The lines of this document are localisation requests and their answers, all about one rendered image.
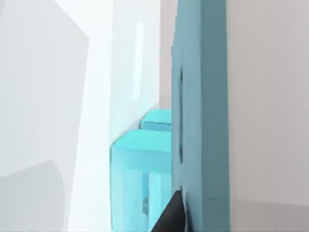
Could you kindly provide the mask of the light blue rack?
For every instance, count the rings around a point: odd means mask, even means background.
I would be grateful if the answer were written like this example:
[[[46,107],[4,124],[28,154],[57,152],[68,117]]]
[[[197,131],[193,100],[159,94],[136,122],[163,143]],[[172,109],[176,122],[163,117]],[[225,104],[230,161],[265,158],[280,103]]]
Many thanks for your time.
[[[171,198],[171,110],[150,110],[111,146],[112,232],[150,232]]]

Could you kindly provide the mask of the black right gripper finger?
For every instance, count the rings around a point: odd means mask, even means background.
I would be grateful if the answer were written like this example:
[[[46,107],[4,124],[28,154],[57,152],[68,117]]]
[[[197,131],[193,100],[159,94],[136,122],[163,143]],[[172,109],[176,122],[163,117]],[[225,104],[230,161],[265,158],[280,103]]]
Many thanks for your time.
[[[181,190],[173,193],[151,232],[185,232],[185,210]]]

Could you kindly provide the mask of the teal blue book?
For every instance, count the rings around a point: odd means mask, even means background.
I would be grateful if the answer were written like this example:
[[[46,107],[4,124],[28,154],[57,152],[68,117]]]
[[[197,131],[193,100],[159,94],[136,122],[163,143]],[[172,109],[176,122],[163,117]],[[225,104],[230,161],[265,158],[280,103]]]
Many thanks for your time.
[[[172,54],[172,190],[186,232],[230,232],[226,0],[178,0]]]

